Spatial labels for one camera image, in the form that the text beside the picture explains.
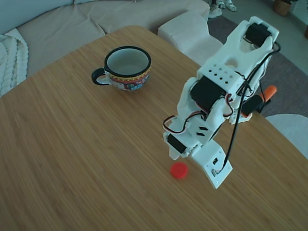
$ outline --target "ceramic mug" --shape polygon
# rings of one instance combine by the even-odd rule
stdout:
[[[92,73],[92,81],[97,85],[114,85],[121,90],[137,90],[148,80],[151,63],[145,50],[133,46],[119,47],[107,54],[104,68]]]

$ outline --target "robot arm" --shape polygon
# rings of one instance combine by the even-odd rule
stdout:
[[[197,71],[197,77],[185,83],[179,115],[171,119],[169,127],[164,123],[170,157],[191,157],[214,188],[225,180],[232,166],[224,162],[226,155],[213,138],[226,119],[234,122],[242,97],[247,100],[257,90],[278,33],[257,17],[241,22],[224,46]]]

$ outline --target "red cap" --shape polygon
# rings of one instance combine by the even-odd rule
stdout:
[[[176,162],[172,165],[170,173],[175,179],[182,179],[187,175],[188,168],[182,162]]]

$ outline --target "white blanket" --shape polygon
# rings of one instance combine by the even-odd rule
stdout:
[[[0,97],[26,79],[28,54],[17,29],[0,35]]]

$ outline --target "sofa cushion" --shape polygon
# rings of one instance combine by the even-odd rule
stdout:
[[[0,0],[0,34],[73,0]]]
[[[193,11],[206,15],[209,5],[203,0],[102,0],[77,5],[80,12],[97,22],[106,33],[129,25],[140,25],[157,32],[172,18]]]
[[[90,2],[90,1],[101,1],[101,0],[74,0],[74,4],[86,3],[86,2]]]
[[[27,76],[103,35],[102,28],[76,6],[54,9],[18,27],[29,47]]]

